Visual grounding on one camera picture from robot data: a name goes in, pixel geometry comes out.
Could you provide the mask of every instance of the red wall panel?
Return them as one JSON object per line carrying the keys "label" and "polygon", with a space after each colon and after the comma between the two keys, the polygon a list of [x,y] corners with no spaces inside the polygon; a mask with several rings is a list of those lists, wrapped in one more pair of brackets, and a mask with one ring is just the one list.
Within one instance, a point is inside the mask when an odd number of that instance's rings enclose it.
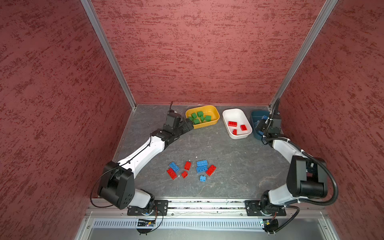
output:
{"label": "red wall panel", "polygon": [[137,103],[270,103],[324,0],[94,0]]}
{"label": "red wall panel", "polygon": [[384,2],[339,0],[281,98],[283,130],[326,160],[342,239],[383,239]]}
{"label": "red wall panel", "polygon": [[72,240],[130,106],[80,1],[2,1],[0,36],[0,239]]}

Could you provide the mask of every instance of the black bracket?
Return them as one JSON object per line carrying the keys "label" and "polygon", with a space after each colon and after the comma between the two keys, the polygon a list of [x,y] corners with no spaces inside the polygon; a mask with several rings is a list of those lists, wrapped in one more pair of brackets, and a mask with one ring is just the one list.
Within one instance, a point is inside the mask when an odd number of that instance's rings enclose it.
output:
{"label": "black bracket", "polygon": [[[155,207],[157,207],[157,210],[158,211],[160,210],[163,213],[163,215],[166,216],[168,211],[168,200],[155,200],[155,204],[153,208]],[[140,207],[129,206],[127,215],[128,216],[154,216],[155,210],[151,211],[148,214],[148,213],[145,213],[143,209]]]}
{"label": "black bracket", "polygon": [[[263,214],[260,211],[260,201],[259,200],[246,200],[245,203],[245,210],[247,211],[247,216],[262,216],[262,217],[268,217],[268,215]],[[276,213],[276,216],[287,216],[287,213],[285,212],[284,206],[281,206],[278,208],[278,211]]]}

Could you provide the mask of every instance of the red toy brick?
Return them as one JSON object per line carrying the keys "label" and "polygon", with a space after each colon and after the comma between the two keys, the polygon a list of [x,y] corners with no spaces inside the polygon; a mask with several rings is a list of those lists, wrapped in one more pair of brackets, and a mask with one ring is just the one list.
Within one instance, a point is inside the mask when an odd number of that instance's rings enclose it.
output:
{"label": "red toy brick", "polygon": [[228,122],[228,126],[230,126],[230,127],[237,127],[237,122],[231,122],[231,121],[229,121],[229,122]]}
{"label": "red toy brick", "polygon": [[186,177],[188,176],[188,173],[187,173],[186,171],[184,171],[184,172],[181,174],[181,176],[182,176],[183,178],[186,178]]}
{"label": "red toy brick", "polygon": [[191,162],[186,162],[184,169],[189,171],[191,169]]}
{"label": "red toy brick", "polygon": [[177,178],[177,174],[175,173],[175,171],[173,171],[172,168],[168,169],[167,172],[169,176],[172,178],[172,180],[175,180],[175,178]]}
{"label": "red toy brick", "polygon": [[212,173],[216,170],[216,167],[211,165],[208,170],[205,172],[208,176],[211,176]]}

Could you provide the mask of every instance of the small blue brick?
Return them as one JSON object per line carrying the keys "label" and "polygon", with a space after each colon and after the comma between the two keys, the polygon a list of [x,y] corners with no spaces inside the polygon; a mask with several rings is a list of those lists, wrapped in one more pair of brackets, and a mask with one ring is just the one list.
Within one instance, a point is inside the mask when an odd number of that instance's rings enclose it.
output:
{"label": "small blue brick", "polygon": [[196,168],[197,173],[205,172],[207,170],[208,170],[207,165],[200,166],[200,167]]}
{"label": "small blue brick", "polygon": [[174,163],[174,162],[171,162],[170,163],[170,165],[169,165],[172,169],[173,169],[173,171],[175,171],[175,172],[178,172],[179,170],[180,170],[180,168],[176,165],[176,163]]}
{"label": "small blue brick", "polygon": [[198,166],[198,167],[200,167],[200,166],[205,166],[205,165],[208,165],[207,160],[197,161],[197,166]]}

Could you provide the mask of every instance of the toy brick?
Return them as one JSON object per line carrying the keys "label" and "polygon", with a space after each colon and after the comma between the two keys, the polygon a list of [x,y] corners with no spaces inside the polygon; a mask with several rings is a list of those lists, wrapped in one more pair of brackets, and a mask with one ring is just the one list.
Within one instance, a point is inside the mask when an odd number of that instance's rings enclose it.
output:
{"label": "toy brick", "polygon": [[189,171],[191,169],[191,162],[186,162],[184,169]]}
{"label": "toy brick", "polygon": [[180,170],[180,168],[174,163],[174,162],[171,162],[170,165],[169,165],[173,171],[175,172],[178,172]]}
{"label": "toy brick", "polygon": [[237,122],[231,122],[231,121],[229,121],[229,122],[228,122],[228,126],[230,126],[230,127],[237,127]]}
{"label": "toy brick", "polygon": [[206,166],[206,165],[208,165],[207,160],[197,161],[197,166],[198,166],[198,167],[200,167],[200,166]]}
{"label": "toy brick", "polygon": [[207,165],[196,167],[197,173],[205,172],[206,170],[208,170]]}
{"label": "toy brick", "polygon": [[208,176],[211,176],[212,175],[212,173],[214,172],[216,170],[216,167],[214,166],[214,165],[211,165],[210,167],[209,167],[209,169],[207,170],[207,175]]}
{"label": "toy brick", "polygon": [[168,172],[169,176],[172,178],[172,180],[177,178],[177,174],[175,173],[175,171],[173,171],[172,168],[168,169],[167,172]]}
{"label": "toy brick", "polygon": [[186,171],[184,171],[184,172],[181,174],[181,176],[182,176],[183,178],[186,178],[186,177],[188,176],[188,173],[187,173]]}

